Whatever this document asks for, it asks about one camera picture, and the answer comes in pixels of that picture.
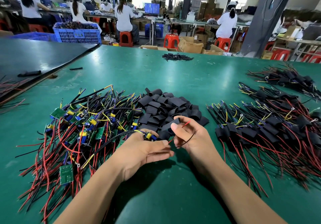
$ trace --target green table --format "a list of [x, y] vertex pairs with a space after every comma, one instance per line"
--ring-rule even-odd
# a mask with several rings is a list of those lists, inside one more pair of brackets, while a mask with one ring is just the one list
[[[49, 114], [59, 106], [61, 98], [69, 102], [80, 87], [87, 88], [87, 93], [109, 84], [114, 84], [115, 90], [125, 89], [128, 93], [141, 93], [146, 87], [150, 90], [161, 88], [198, 104], [203, 115], [210, 118], [205, 103], [250, 101], [249, 97], [239, 92], [238, 82], [252, 87], [262, 84], [246, 77], [247, 70], [260, 71], [268, 65], [278, 64], [269, 60], [190, 53], [186, 55], [194, 57], [191, 61], [167, 62], [162, 58], [163, 54], [155, 50], [101, 46], [62, 69], [56, 79], [45, 80], [23, 93], [19, 99], [25, 98], [30, 105], [0, 115], [2, 223], [40, 222], [42, 215], [39, 210], [47, 200], [45, 196], [27, 214], [24, 211], [17, 214], [23, 203], [17, 202], [17, 197], [30, 188], [29, 182], [33, 180], [30, 175], [19, 177], [18, 170], [32, 165], [35, 155], [31, 153], [14, 158], [34, 149], [15, 146], [39, 143], [37, 137], [40, 135], [36, 131], [43, 131], [50, 121]], [[83, 67], [83, 70], [70, 71], [70, 67]], [[319, 64], [295, 63], [295, 67], [321, 86]], [[313, 101], [306, 105], [313, 109], [318, 106]], [[206, 126], [223, 156], [215, 127], [212, 119]], [[190, 170], [191, 162], [184, 150], [175, 152], [176, 155], [169, 160], [145, 165], [122, 184], [115, 195], [115, 210], [111, 207], [108, 219], [115, 218], [116, 223], [130, 224], [230, 223], [220, 199], [198, 182]], [[271, 190], [257, 164], [250, 161], [249, 168], [270, 197], [263, 197], [263, 200], [287, 222], [320, 223], [321, 192], [317, 188], [310, 186], [310, 191], [306, 191], [288, 176], [280, 179], [270, 175], [274, 185]], [[50, 222], [57, 216], [51, 216]]]

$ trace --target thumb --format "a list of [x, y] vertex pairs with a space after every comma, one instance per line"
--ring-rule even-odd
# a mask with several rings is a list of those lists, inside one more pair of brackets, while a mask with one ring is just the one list
[[158, 152], [162, 149], [164, 149], [168, 145], [167, 140], [157, 140], [157, 141], [145, 141], [146, 144], [148, 144], [148, 153]]
[[171, 129], [175, 133], [175, 135], [179, 138], [181, 138], [184, 141], [187, 141], [192, 136], [190, 133], [186, 132], [182, 125], [177, 125], [176, 123], [171, 124]]

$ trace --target hand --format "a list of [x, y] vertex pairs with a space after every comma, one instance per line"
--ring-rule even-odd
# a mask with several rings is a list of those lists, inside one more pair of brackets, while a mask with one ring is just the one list
[[186, 149], [196, 169], [201, 174], [207, 175], [208, 168], [213, 164], [213, 161], [222, 161], [210, 135], [207, 130], [195, 120], [184, 116], [174, 117], [174, 119], [177, 118], [179, 118], [181, 123], [179, 125], [175, 123], [171, 124], [171, 129], [175, 133], [175, 146], [178, 149], [180, 147]]
[[[150, 132], [158, 137], [158, 134], [148, 129], [140, 129], [143, 132]], [[168, 141], [145, 141], [140, 132], [133, 133], [115, 153], [111, 159], [121, 167], [122, 181], [131, 178], [144, 164], [166, 160], [172, 157], [174, 152], [168, 145]]]

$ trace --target forearm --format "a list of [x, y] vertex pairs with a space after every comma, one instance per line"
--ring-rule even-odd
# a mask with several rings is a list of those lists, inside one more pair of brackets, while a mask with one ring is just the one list
[[286, 223], [221, 159], [211, 162], [209, 179], [238, 224]]
[[80, 190], [55, 224], [101, 223], [121, 179], [121, 169], [110, 158]]

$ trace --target left hand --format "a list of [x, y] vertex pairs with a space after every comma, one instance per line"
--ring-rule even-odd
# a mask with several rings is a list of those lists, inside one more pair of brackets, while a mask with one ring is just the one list
[[[143, 132], [150, 132], [158, 137], [158, 134], [148, 129], [140, 129]], [[166, 160], [172, 157], [174, 152], [168, 145], [168, 141], [145, 141], [140, 132], [133, 133], [120, 146], [110, 159], [121, 167], [122, 181], [131, 178], [144, 164]]]

